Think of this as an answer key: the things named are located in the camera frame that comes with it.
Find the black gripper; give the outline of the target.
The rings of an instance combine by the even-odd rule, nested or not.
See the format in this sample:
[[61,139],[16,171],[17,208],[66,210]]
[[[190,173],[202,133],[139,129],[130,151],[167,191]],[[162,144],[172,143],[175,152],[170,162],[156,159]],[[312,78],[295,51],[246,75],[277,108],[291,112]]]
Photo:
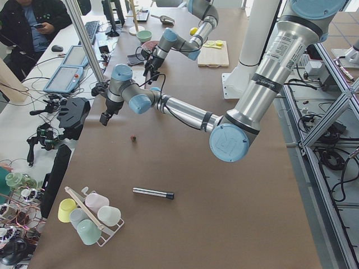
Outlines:
[[147,75],[148,72],[151,75],[159,74],[158,69],[165,60],[165,52],[144,52],[144,58],[146,60],[144,74]]
[[101,114],[100,120],[99,120],[103,126],[107,126],[107,124],[113,114],[117,115],[119,113],[119,111],[123,107],[124,101],[122,100],[120,102],[117,102],[117,101],[107,99],[105,104],[107,106],[106,112],[103,112]]

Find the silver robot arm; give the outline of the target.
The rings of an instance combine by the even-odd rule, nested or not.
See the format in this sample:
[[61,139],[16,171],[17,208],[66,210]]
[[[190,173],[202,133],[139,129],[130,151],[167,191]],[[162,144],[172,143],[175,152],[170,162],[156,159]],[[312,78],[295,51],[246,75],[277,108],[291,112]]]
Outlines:
[[343,1],[288,1],[278,21],[278,34],[236,106],[223,116],[200,109],[166,95],[161,89],[142,89],[132,69],[116,65],[106,92],[106,111],[100,122],[106,125],[123,104],[137,114],[156,107],[183,124],[210,134],[212,153],[225,162],[241,160],[260,132],[260,121],[301,58],[305,49],[328,36],[329,24]]
[[166,28],[160,41],[152,51],[142,50],[141,54],[145,58],[145,71],[143,76],[150,76],[156,80],[159,74],[158,69],[162,66],[170,50],[176,50],[191,60],[196,60],[200,54],[200,49],[206,42],[209,34],[219,22],[217,9],[209,1],[188,1],[187,9],[189,13],[195,15],[202,22],[198,27],[191,29],[190,40],[180,37],[175,31]]

